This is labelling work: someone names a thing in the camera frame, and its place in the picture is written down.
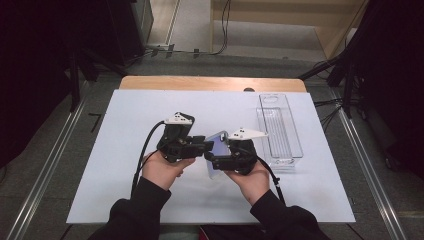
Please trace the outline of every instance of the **black cable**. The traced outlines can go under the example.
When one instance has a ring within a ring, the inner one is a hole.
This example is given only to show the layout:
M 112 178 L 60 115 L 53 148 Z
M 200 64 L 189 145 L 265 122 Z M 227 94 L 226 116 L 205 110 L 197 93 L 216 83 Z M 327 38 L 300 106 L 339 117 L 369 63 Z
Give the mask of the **black cable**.
M 227 11 L 227 19 L 226 24 L 224 26 L 224 15 L 225 15 L 225 10 L 228 7 L 228 11 Z M 228 0 L 227 3 L 225 3 L 224 6 L 224 10 L 222 11 L 222 16 L 221 16 L 221 26 L 222 26 L 222 32 L 224 34 L 224 43 L 222 44 L 221 49 L 216 52 L 216 53 L 212 53 L 211 55 L 218 55 L 221 54 L 226 48 L 227 48 L 227 43 L 228 43 L 228 21 L 230 19 L 230 11 L 231 11 L 231 0 Z
M 272 181 L 274 182 L 275 189 L 277 190 L 278 198 L 284 204 L 284 206 L 286 206 L 286 201 L 284 200 L 283 192 L 281 191 L 281 187 L 280 187 L 280 178 L 277 178 L 275 176 L 274 172 L 269 167 L 267 162 L 265 162 L 262 158 L 260 158 L 258 156 L 256 156 L 256 157 L 258 158 L 260 163 L 262 163 L 262 165 L 268 170 L 269 174 L 271 174 Z
M 149 55 L 149 54 L 152 54 L 152 52 L 153 51 L 149 51 L 149 52 L 145 52 L 141 57 L 138 57 L 137 59 L 134 59 L 131 63 L 129 63 L 128 65 L 126 65 L 126 66 L 124 66 L 124 67 L 122 67 L 122 69 L 128 69 L 128 68 L 130 68 L 130 67 L 132 67 L 137 61 L 139 61 L 142 57 L 144 57 L 144 56 L 147 56 L 147 55 Z M 108 68 L 103 68 L 103 67 L 101 67 L 101 66 L 99 66 L 99 65 L 97 65 L 96 66 L 96 70 L 98 71 L 98 72 L 102 72 L 102 73 L 105 73 L 105 72 L 112 72 L 112 70 L 110 70 L 110 69 L 108 69 Z
M 153 151 L 149 156 L 147 156 L 147 158 L 143 161 L 143 164 L 141 165 L 141 169 L 143 169 L 144 164 L 146 164 L 147 160 L 149 160 L 149 158 L 155 154 L 157 151 L 159 151 L 158 149 L 156 149 L 155 151 Z
M 102 118 L 102 114 L 101 113 L 88 113 L 88 116 L 92 116 L 92 117 L 97 117 L 96 121 L 94 122 L 93 127 L 91 128 L 91 133 L 94 132 L 94 130 L 96 130 L 97 125 L 100 122 L 100 119 Z
M 7 166 L 4 166 L 0 171 L 2 172 L 2 176 L 0 177 L 0 184 L 1 184 L 3 180 L 6 178 Z
M 154 51 L 153 50 L 151 50 L 151 51 L 148 51 L 148 52 L 144 52 L 144 54 L 143 54 L 143 57 L 145 57 L 145 56 L 147 56 L 147 55 L 150 55 L 150 54 L 152 54 Z
M 74 226 L 74 225 L 73 225 L 73 224 L 71 224 L 71 225 L 69 225 L 69 226 L 66 228 L 65 232 L 63 232 L 63 234 L 62 234 L 62 236 L 60 237 L 60 239 L 59 239 L 59 240 L 63 240 L 63 239 L 65 239 L 66 234 L 68 234 L 68 232 L 69 232 L 69 230 L 71 230 L 72 226 Z
M 325 118 L 321 119 L 322 127 L 324 129 L 324 132 L 327 131 L 328 126 L 330 125 L 330 122 L 333 120 L 334 116 L 339 112 L 339 110 L 342 108 L 342 106 L 337 106 L 336 109 L 334 109 L 329 115 L 327 115 Z
M 361 95 L 359 90 L 362 87 L 362 84 L 364 83 L 364 79 L 362 77 L 359 76 L 355 76 L 354 81 L 353 81 L 353 93 L 357 94 L 357 95 Z
M 146 152 L 146 148 L 147 145 L 149 144 L 150 138 L 152 137 L 153 133 L 155 132 L 156 128 L 158 128 L 160 125 L 164 124 L 164 121 L 160 121 L 158 122 L 153 128 L 152 130 L 150 130 L 149 135 L 146 138 L 146 141 L 144 142 L 144 146 L 143 146 L 143 150 L 141 150 L 141 154 L 140 154 L 140 158 L 138 159 L 138 164 L 137 164 L 137 170 L 134 173 L 134 178 L 133 178 L 133 183 L 132 183 L 132 187 L 131 187 L 131 196 L 133 195 L 133 192 L 135 190 L 135 187 L 137 186 L 137 182 L 138 182 L 138 175 L 140 175 L 141 169 L 143 168 L 142 166 L 142 162 L 143 162 L 143 157 L 144 154 Z
M 365 240 L 349 223 L 346 223 L 346 225 L 356 234 L 356 236 L 362 240 Z
M 314 66 L 312 67 L 312 69 L 314 69 L 318 64 L 320 64 L 320 63 L 323 63 L 323 62 L 327 62 L 327 61 L 319 61 L 319 62 L 317 62 L 317 63 L 315 63 L 314 64 Z M 318 74 L 315 74 L 315 76 L 317 76 L 318 78 L 320 78 L 320 79 L 323 79 L 323 80 L 327 80 L 327 78 L 326 77 L 321 77 L 320 75 L 318 75 Z
M 256 159 L 259 160 L 259 162 L 266 168 L 266 170 L 268 170 L 269 174 L 271 175 L 272 181 L 274 182 L 274 186 L 275 189 L 277 190 L 277 194 L 278 194 L 278 198 L 280 199 L 280 201 L 284 204 L 284 206 L 286 206 L 286 201 L 284 201 L 284 197 L 283 197 L 283 192 L 281 191 L 281 187 L 280 187 L 280 178 L 277 178 L 274 174 L 274 172 L 272 171 L 271 167 L 268 165 L 267 162 L 265 162 L 262 158 L 260 158 L 258 155 L 253 154 L 252 152 L 243 149 L 243 148 L 235 148 L 238 151 L 253 155 Z
M 159 49 L 159 48 L 153 48 L 153 47 L 149 47 L 149 49 L 150 50 L 153 50 L 153 51 L 151 51 L 151 52 L 149 52 L 149 53 L 146 53 L 144 56 L 146 56 L 146 55 L 149 55 L 149 54 L 152 54 L 152 53 L 154 53 L 155 51 L 157 51 L 158 53 L 192 53 L 192 54 L 195 54 L 195 52 L 193 51 L 193 52 L 190 52 L 190 51 L 181 51 L 181 50 L 163 50 L 163 49 Z M 208 54 L 208 55 L 210 55 L 211 53 L 207 53 L 207 52 L 199 52 L 199 53 L 196 53 L 196 54 Z
M 335 99 L 325 100 L 325 101 L 316 101 L 314 102 L 314 105 L 315 107 L 321 107 L 321 106 L 325 106 L 325 105 L 329 105 L 333 103 L 341 103 L 342 101 L 343 101 L 342 98 L 335 98 Z

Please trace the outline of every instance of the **person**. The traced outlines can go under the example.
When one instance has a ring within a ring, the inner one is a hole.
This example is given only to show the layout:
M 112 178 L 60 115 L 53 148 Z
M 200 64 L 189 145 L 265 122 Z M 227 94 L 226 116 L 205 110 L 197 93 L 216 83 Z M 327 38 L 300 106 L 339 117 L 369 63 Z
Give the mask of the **person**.
M 108 222 L 90 237 L 97 239 L 158 239 L 160 211 L 171 197 L 170 187 L 195 159 L 169 163 L 160 151 L 149 156 L 132 197 L 118 200 Z M 307 210 L 285 206 L 270 190 L 269 173 L 259 161 L 248 175 L 225 172 L 252 206 L 266 239 L 329 239 Z

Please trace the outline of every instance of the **cable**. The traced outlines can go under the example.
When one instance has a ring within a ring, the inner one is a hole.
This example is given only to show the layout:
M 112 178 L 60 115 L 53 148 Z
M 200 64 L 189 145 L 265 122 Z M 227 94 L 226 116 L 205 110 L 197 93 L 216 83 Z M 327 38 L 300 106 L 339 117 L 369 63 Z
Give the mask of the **cable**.
M 280 178 L 277 178 L 274 175 L 274 172 L 272 171 L 271 167 L 269 167 L 267 162 L 265 162 L 262 158 L 258 157 L 257 155 L 256 157 L 262 163 L 262 165 L 268 170 L 269 174 L 271 174 L 272 181 L 274 182 L 275 189 L 277 190 L 278 198 L 284 204 L 284 206 L 286 206 L 286 201 L 284 201 L 283 192 L 281 191 L 281 187 L 280 187 Z
M 147 55 L 149 55 L 149 54 L 152 54 L 152 52 L 153 51 L 149 51 L 149 52 L 145 52 L 142 56 L 140 56 L 140 57 L 137 57 L 136 59 L 134 59 L 134 60 L 132 60 L 132 62 L 131 63 L 129 63 L 128 65 L 126 65 L 126 66 L 124 66 L 124 67 L 122 67 L 122 69 L 128 69 L 128 68 L 130 68 L 130 67 L 132 67 L 137 61 L 139 61 L 141 58 L 143 58 L 144 56 L 147 56 Z M 105 73 L 105 72 L 112 72 L 112 70 L 110 70 L 110 69 L 108 69 L 108 68 L 103 68 L 103 66 L 101 65 L 101 64 L 96 64 L 96 70 L 98 71 L 98 72 L 102 72 L 102 73 Z
M 152 54 L 154 51 L 151 49 L 151 48 L 148 48 L 148 47 L 146 47 L 147 49 L 149 49 L 149 50 L 151 50 L 151 51 L 146 51 L 146 52 L 144 52 L 144 54 L 143 54 L 143 57 L 145 57 L 145 56 L 147 56 L 147 55 L 150 55 L 150 54 Z
M 315 63 L 315 65 L 312 67 L 312 69 L 314 69 L 318 64 L 320 64 L 320 63 L 322 63 L 322 62 L 328 62 L 328 61 L 319 61 L 319 62 L 317 62 L 317 63 Z M 317 76 L 318 78 L 320 78 L 320 79 L 323 79 L 323 80 L 327 80 L 327 78 L 326 77 L 321 77 L 320 75 L 318 75 L 318 74 L 315 74 L 315 76 Z
M 267 162 L 265 162 L 262 158 L 260 158 L 258 155 L 253 154 L 252 152 L 243 149 L 243 148 L 235 148 L 238 151 L 250 154 L 250 155 L 254 155 L 254 157 L 256 159 L 259 160 L 259 162 L 266 168 L 266 170 L 268 170 L 269 174 L 271 175 L 272 181 L 274 182 L 274 186 L 275 189 L 277 190 L 277 194 L 278 194 L 278 198 L 280 199 L 280 201 L 284 204 L 284 206 L 286 206 L 286 201 L 284 201 L 284 197 L 283 197 L 283 192 L 281 191 L 281 187 L 280 187 L 280 178 L 277 178 L 274 174 L 274 172 L 272 171 L 271 167 L 268 165 Z
M 321 124 L 324 129 L 324 132 L 327 131 L 328 126 L 330 125 L 330 122 L 333 120 L 334 116 L 339 112 L 339 110 L 342 108 L 342 106 L 337 106 L 336 109 L 334 109 L 329 115 L 327 115 L 325 118 L 321 119 Z
M 228 7 L 228 11 L 227 11 L 227 19 L 226 19 L 226 24 L 224 26 L 224 15 L 225 15 L 225 10 Z M 227 48 L 227 43 L 228 43 L 228 20 L 230 19 L 230 11 L 231 11 L 231 0 L 228 0 L 227 3 L 224 6 L 224 10 L 222 11 L 222 16 L 221 16 L 221 26 L 222 26 L 222 32 L 224 34 L 224 43 L 222 44 L 221 49 L 216 52 L 216 53 L 212 53 L 211 55 L 218 55 L 221 54 L 226 48 Z
M 141 169 L 143 169 L 144 164 L 146 164 L 147 160 L 149 160 L 149 158 L 155 154 L 157 151 L 159 151 L 158 149 L 156 149 L 155 151 L 153 151 L 149 156 L 147 156 L 147 158 L 143 161 L 143 164 L 141 165 Z
M 1 184 L 6 178 L 7 166 L 4 166 L 2 169 L 0 169 L 0 172 L 1 172 L 1 177 L 0 177 L 0 184 Z
M 353 93 L 361 95 L 359 90 L 361 89 L 364 81 L 365 81 L 364 78 L 355 76 L 354 81 L 353 81 L 353 89 L 352 89 L 352 91 L 354 91 Z
M 362 240 L 365 240 L 349 223 L 346 223 L 346 225 L 356 234 L 356 236 Z
M 315 107 L 321 107 L 321 106 L 325 106 L 325 105 L 329 105 L 333 103 L 341 103 L 342 101 L 343 101 L 342 98 L 335 98 L 335 99 L 325 100 L 325 101 L 316 101 L 314 102 L 314 105 Z
M 62 236 L 60 237 L 60 239 L 59 239 L 59 240 L 63 240 L 63 239 L 65 239 L 66 234 L 68 234 L 68 232 L 69 232 L 69 230 L 71 230 L 72 226 L 74 226 L 74 225 L 73 225 L 73 224 L 71 224 L 71 225 L 69 225 L 69 226 L 66 228 L 65 232 L 63 232 L 63 234 L 62 234 Z
M 149 144 L 150 138 L 152 137 L 153 133 L 155 132 L 156 128 L 158 128 L 160 125 L 164 124 L 164 121 L 160 121 L 158 122 L 153 128 L 152 130 L 150 130 L 149 135 L 146 138 L 146 141 L 144 142 L 144 146 L 143 146 L 143 150 L 141 150 L 141 154 L 140 154 L 140 158 L 138 159 L 138 164 L 137 164 L 137 170 L 134 173 L 134 178 L 133 178 L 133 183 L 132 183 L 132 187 L 131 187 L 131 197 L 134 193 L 135 187 L 137 186 L 137 182 L 138 182 L 138 175 L 140 175 L 141 169 L 143 168 L 142 166 L 142 162 L 143 162 L 143 157 L 144 157 L 144 153 L 146 152 L 146 148 L 147 145 Z

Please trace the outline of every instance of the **wooden panel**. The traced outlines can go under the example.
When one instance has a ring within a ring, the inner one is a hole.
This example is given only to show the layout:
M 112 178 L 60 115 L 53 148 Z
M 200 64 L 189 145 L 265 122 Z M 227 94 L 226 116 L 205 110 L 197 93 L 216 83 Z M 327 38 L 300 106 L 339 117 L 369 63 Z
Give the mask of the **wooden panel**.
M 214 1 L 214 20 L 220 20 L 225 2 Z M 306 26 L 338 26 L 364 0 L 232 0 L 230 20 Z
M 179 1 L 180 0 L 150 0 L 154 21 L 148 44 L 169 44 L 169 37 Z
M 359 25 L 367 4 L 368 0 L 363 1 L 362 4 L 358 3 L 358 5 L 352 6 L 351 12 L 341 16 L 335 22 L 335 26 L 317 26 L 315 28 L 315 32 L 327 58 L 332 58 L 337 54 L 337 50 L 344 44 L 344 40 L 350 30 L 355 25 Z
M 213 1 L 212 20 L 221 20 L 226 0 Z M 316 26 L 327 58 L 335 55 L 361 18 L 367 0 L 232 0 L 230 21 Z
M 300 79 L 189 76 L 127 76 L 119 89 L 306 92 Z

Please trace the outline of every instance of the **gray floor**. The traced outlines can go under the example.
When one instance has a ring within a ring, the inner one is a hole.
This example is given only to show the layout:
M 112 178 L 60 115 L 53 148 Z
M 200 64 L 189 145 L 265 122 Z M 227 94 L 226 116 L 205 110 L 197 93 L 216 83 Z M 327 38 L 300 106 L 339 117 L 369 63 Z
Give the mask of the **gray floor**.
M 219 29 L 219 27 L 220 23 L 215 23 L 215 28 Z M 267 32 L 266 29 L 257 31 L 252 29 L 254 25 L 233 24 L 231 27 L 229 46 L 223 56 L 201 56 L 196 59 L 184 53 L 174 53 L 170 58 L 166 58 L 163 54 L 156 57 L 146 56 L 142 61 L 132 65 L 128 71 L 132 75 L 294 78 L 311 69 L 316 62 L 325 60 L 309 27 L 271 26 L 271 29 L 278 29 L 277 32 L 282 33 L 276 38 L 270 38 L 267 35 L 276 31 Z M 191 36 L 181 31 L 178 31 L 180 36 Z M 297 36 L 297 38 L 293 40 L 290 36 Z M 176 44 L 176 49 L 183 47 L 185 38 L 181 37 L 181 41 L 177 41 L 174 35 L 172 43 Z M 215 47 L 220 46 L 221 40 L 222 36 L 216 36 Z M 191 42 L 188 50 L 204 46 Z M 119 83 L 119 76 L 103 72 L 98 82 L 90 84 L 81 116 L 59 158 L 43 198 L 29 222 L 24 239 L 59 239 L 65 232 L 68 227 L 65 223 L 67 214 L 100 127 L 99 124 L 92 131 L 97 117 L 90 114 L 105 113 L 112 91 L 119 87 Z M 318 77 L 306 81 L 306 86 L 315 101 L 329 100 L 332 97 L 325 81 Z M 69 117 L 69 106 L 70 98 L 67 98 L 39 129 L 25 151 L 0 172 L 0 179 L 3 173 L 5 174 L 4 180 L 0 183 L 0 239 L 6 239 L 24 200 L 33 188 L 62 126 Z M 327 116 L 333 110 L 334 106 L 317 108 L 320 117 Z M 355 110 L 352 113 L 356 130 L 407 237 L 424 239 L 423 180 L 407 169 L 397 172 L 389 170 L 372 130 Z M 322 229 L 333 239 L 361 239 L 361 237 L 391 239 L 340 118 L 333 119 L 326 131 L 326 136 L 346 193 L 352 200 L 352 209 L 357 222 L 350 226 L 323 224 Z M 65 239 L 85 239 L 98 227 L 97 225 L 73 226 Z M 197 239 L 197 228 L 196 226 L 162 226 L 161 239 Z

